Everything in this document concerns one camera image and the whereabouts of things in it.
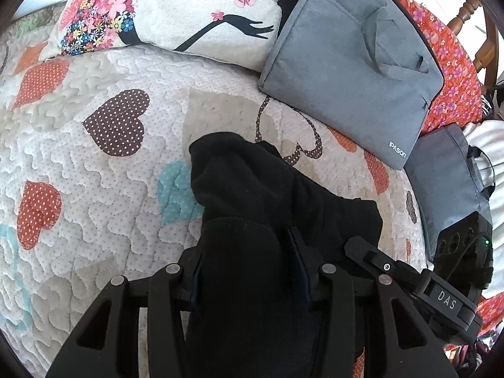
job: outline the bed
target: bed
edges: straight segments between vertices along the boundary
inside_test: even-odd
[[[375,200],[380,249],[427,266],[404,171],[267,97],[235,65],[150,45],[37,62],[61,10],[0,37],[0,329],[35,378],[112,276],[153,275],[197,243],[188,146],[210,132],[267,140],[334,194]],[[116,146],[103,139],[118,134]],[[145,377],[145,314],[140,331]]]

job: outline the black garment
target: black garment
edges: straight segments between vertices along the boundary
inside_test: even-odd
[[[362,236],[377,245],[376,203],[337,197],[284,162],[267,142],[210,134],[190,147],[191,185],[205,207],[200,303],[186,345],[197,378],[308,378],[321,314],[308,312],[282,247],[297,226],[307,245],[351,275],[367,273],[343,245]],[[364,346],[357,306],[356,354]]]

